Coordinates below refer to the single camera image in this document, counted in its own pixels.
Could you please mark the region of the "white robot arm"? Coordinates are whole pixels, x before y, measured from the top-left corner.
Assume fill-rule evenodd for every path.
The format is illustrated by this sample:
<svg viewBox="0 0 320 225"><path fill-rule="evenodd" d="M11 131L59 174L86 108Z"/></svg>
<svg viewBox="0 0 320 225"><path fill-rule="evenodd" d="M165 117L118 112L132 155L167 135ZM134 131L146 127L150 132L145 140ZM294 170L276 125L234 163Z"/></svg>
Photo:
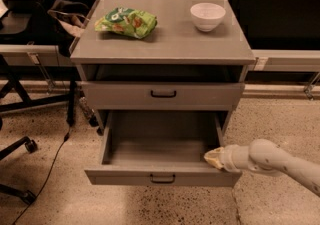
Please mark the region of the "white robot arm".
<svg viewBox="0 0 320 225"><path fill-rule="evenodd" d="M256 139L245 146L219 147L206 152L204 159L211 166L231 173L248 170L268 176L286 174L320 196L320 165L295 157L266 139Z"/></svg>

